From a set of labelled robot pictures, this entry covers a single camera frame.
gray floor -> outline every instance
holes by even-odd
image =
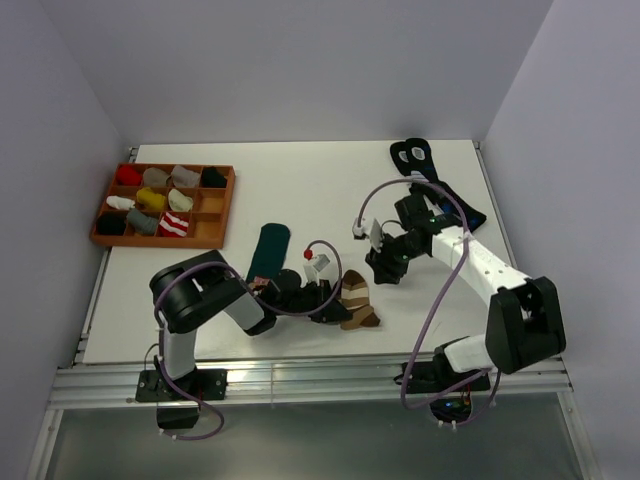
[[[580,478],[555,395],[499,398],[455,434],[398,402],[224,412],[222,434],[201,442],[159,437],[152,409],[66,412],[47,478]]]

dark green sock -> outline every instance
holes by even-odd
[[[260,280],[269,280],[282,270],[284,259],[287,256],[289,238],[291,238],[291,232],[285,225],[267,223],[262,226],[258,245],[253,252],[251,267],[249,267],[247,275],[248,283],[255,282],[256,278],[258,278],[258,283]]]

red and white striped sock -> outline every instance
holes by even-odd
[[[160,217],[158,230],[163,237],[186,237],[187,230],[189,230],[189,222],[165,212]]]

brown and white sock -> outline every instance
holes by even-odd
[[[347,270],[342,279],[340,303],[353,315],[351,320],[340,323],[342,330],[360,327],[377,327],[380,319],[369,304],[369,288],[362,275],[355,270]]]

rolled sock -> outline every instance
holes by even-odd
[[[227,179],[216,170],[216,167],[205,167],[202,169],[202,186],[205,188],[225,188]]]
[[[135,208],[129,210],[129,213],[127,213],[127,221],[133,225],[136,232],[143,235],[153,235],[156,233],[156,228],[158,227],[157,218],[148,217]]]
[[[115,213],[104,213],[96,220],[96,232],[100,235],[122,235],[126,228],[127,222]]]
[[[136,193],[136,199],[139,203],[151,210],[162,210],[166,197],[160,193],[155,193],[149,187],[144,187]]]
[[[189,212],[193,208],[193,199],[175,188],[169,192],[169,206],[174,212]]]
[[[355,270],[347,270],[342,279],[340,303],[353,315],[351,320],[340,323],[342,330],[359,327],[377,327],[380,319],[369,304],[369,288],[366,280]]]
[[[173,183],[176,187],[195,188],[200,183],[200,174],[184,168],[182,165],[176,165],[171,170]]]
[[[131,165],[122,165],[116,171],[116,180],[121,185],[137,187],[142,183],[142,175],[136,172]]]
[[[111,208],[115,208],[116,210],[131,210],[136,206],[136,202],[134,202],[130,198],[110,195],[107,197],[107,205],[109,205]]]
[[[189,222],[165,212],[160,217],[158,231],[163,237],[186,237],[189,230]]]
[[[142,174],[142,184],[145,187],[166,187],[169,183],[169,174],[159,168],[147,168]]]

